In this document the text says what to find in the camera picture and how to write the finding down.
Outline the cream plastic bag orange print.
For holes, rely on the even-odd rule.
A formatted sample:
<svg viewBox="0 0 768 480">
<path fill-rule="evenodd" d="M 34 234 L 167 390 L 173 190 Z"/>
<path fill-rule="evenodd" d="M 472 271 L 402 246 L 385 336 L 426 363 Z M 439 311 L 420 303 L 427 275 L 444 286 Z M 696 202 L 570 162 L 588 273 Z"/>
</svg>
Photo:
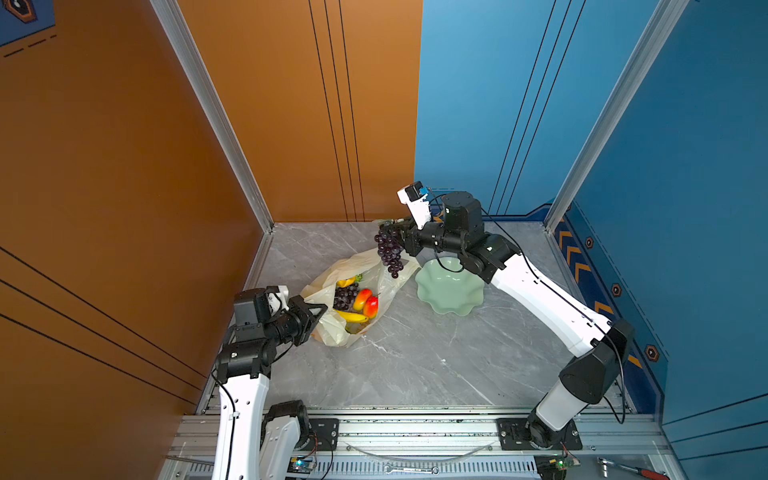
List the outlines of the cream plastic bag orange print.
<svg viewBox="0 0 768 480">
<path fill-rule="evenodd" d="M 312 337 L 329 347 L 351 346 L 383 316 L 418 269 L 407 254 L 394 268 L 375 249 L 335 262 L 301 292 L 307 303 L 328 307 Z"/>
</svg>

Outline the yellow banana bunch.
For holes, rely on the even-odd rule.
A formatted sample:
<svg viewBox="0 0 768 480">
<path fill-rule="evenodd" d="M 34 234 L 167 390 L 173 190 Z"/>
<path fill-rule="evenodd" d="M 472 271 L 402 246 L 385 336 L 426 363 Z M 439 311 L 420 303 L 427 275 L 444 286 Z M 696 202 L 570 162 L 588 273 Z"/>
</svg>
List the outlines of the yellow banana bunch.
<svg viewBox="0 0 768 480">
<path fill-rule="evenodd" d="M 347 323 L 362 324 L 370 320 L 369 317 L 366 317 L 362 313 L 346 312 L 341 310 L 336 310 L 335 313 Z"/>
</svg>

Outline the dark purple grape bunch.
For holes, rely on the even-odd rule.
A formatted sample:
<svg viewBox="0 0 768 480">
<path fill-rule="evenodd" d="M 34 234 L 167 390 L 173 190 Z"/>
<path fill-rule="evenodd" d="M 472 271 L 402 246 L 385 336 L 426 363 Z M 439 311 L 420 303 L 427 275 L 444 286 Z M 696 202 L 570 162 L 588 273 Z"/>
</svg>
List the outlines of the dark purple grape bunch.
<svg viewBox="0 0 768 480">
<path fill-rule="evenodd" d="M 346 288 L 335 289 L 333 308 L 341 311 L 352 311 L 353 303 L 357 293 L 360 291 L 359 284 L 355 283 Z"/>
</svg>

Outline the red yellow mango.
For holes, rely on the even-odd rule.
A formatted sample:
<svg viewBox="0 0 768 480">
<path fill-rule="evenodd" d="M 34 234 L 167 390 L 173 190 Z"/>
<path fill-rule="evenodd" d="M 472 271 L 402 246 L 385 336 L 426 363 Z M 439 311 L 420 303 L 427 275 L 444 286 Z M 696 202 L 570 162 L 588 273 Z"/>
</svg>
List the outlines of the red yellow mango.
<svg viewBox="0 0 768 480">
<path fill-rule="evenodd" d="M 373 292 L 370 289 L 362 289 L 357 293 L 357 296 L 355 297 L 354 303 L 352 305 L 353 310 L 360 312 L 364 309 L 367 301 L 369 298 L 373 295 Z"/>
</svg>

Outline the yellow lemon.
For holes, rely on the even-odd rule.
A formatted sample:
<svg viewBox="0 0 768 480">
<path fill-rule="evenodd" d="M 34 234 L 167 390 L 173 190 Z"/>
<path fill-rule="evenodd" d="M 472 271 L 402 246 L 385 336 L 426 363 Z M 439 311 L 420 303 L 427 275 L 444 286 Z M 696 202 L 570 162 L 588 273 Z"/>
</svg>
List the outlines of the yellow lemon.
<svg viewBox="0 0 768 480">
<path fill-rule="evenodd" d="M 353 276 L 353 277 L 351 277 L 351 278 L 348 278 L 348 279 L 339 280 L 339 281 L 336 283 L 336 286 L 337 286 L 338 288 L 346 288 L 346 287 L 349 287 L 349 286 L 351 286 L 351 285 L 355 284 L 355 283 L 356 283 L 356 282 L 358 282 L 358 281 L 359 281 L 359 278 L 358 278 L 357 276 Z"/>
</svg>

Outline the red orange mango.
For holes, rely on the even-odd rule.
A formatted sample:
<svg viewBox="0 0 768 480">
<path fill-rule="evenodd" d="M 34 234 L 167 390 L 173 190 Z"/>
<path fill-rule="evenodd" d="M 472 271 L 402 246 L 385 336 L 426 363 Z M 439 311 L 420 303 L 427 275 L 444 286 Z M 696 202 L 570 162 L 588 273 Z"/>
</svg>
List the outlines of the red orange mango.
<svg viewBox="0 0 768 480">
<path fill-rule="evenodd" d="M 362 313 L 368 319 L 373 319 L 377 316 L 379 310 L 379 299 L 376 296 L 371 296 L 367 299 Z"/>
</svg>

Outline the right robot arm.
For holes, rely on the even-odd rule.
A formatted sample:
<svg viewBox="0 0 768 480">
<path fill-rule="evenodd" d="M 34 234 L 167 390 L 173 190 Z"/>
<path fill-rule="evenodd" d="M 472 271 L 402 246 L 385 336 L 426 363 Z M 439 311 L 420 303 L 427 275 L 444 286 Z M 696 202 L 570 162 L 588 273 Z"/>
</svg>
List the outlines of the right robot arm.
<svg viewBox="0 0 768 480">
<path fill-rule="evenodd" d="M 406 253 L 428 248 L 456 256 L 461 272 L 473 274 L 509 295 L 547 326 L 572 354 L 554 386 L 531 411 L 519 433 L 533 449 L 562 447 L 574 418 L 604 400 L 614 382 L 625 381 L 634 328 L 588 308 L 541 273 L 506 231 L 489 233 L 489 218 L 470 193 L 438 196 L 443 217 L 432 216 L 429 191 L 421 183 L 397 193 L 409 216 L 386 223 L 381 232 Z"/>
</svg>

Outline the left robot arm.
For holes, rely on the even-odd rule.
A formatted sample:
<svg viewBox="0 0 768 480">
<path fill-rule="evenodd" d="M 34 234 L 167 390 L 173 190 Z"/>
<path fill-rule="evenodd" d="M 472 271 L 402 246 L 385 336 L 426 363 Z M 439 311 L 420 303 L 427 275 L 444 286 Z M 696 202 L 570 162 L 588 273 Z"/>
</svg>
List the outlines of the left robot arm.
<svg viewBox="0 0 768 480">
<path fill-rule="evenodd" d="M 235 296 L 233 341 L 212 372 L 222 396 L 214 479 L 284 479 L 293 452 L 316 439 L 301 400 L 264 406 L 277 349 L 306 343 L 327 309 L 285 286 Z"/>
</svg>

